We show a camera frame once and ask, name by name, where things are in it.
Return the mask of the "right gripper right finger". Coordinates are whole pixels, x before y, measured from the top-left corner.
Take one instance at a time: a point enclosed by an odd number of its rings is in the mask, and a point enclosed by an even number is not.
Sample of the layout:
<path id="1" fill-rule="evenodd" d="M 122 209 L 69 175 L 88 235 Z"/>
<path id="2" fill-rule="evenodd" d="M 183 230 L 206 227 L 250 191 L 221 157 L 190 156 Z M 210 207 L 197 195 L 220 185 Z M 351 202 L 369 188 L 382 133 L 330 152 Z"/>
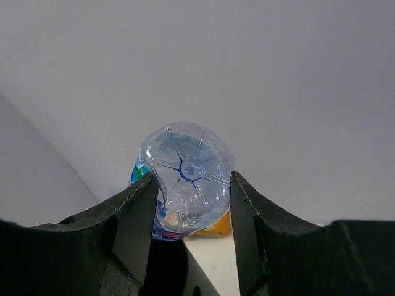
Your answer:
<path id="1" fill-rule="evenodd" d="M 231 175 L 231 219 L 241 295 L 393 295 L 394 223 L 317 226 Z"/>

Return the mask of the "black plastic bin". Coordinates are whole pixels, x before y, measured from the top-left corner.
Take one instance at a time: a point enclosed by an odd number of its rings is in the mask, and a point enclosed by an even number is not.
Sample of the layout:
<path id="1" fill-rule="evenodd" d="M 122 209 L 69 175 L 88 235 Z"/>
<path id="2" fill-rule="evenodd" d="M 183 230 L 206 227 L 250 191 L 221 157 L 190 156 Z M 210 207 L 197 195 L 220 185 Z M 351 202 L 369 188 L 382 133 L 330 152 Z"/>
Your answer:
<path id="1" fill-rule="evenodd" d="M 218 295 L 183 240 L 151 241 L 140 295 Z"/>

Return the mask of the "clear bottle purple-blue label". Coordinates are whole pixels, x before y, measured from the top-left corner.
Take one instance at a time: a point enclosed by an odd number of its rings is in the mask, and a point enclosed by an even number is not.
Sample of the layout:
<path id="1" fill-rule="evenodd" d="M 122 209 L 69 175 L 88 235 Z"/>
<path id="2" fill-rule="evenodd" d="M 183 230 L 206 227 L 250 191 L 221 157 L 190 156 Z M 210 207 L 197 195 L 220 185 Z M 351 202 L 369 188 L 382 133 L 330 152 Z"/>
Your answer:
<path id="1" fill-rule="evenodd" d="M 177 241 L 229 218 L 235 158 L 210 129 L 179 122 L 140 145 L 129 183 L 151 173 L 158 185 L 152 237 Z"/>

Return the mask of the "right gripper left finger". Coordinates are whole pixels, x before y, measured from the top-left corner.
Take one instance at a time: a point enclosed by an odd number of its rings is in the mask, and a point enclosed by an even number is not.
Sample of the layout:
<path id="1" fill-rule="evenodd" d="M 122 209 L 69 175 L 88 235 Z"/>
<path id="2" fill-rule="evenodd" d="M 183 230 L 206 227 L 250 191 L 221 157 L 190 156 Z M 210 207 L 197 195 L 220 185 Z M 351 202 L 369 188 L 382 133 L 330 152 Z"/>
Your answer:
<path id="1" fill-rule="evenodd" d="M 1 295 L 97 295 L 121 217 L 139 201 L 155 208 L 146 174 L 62 224 L 1 222 Z"/>

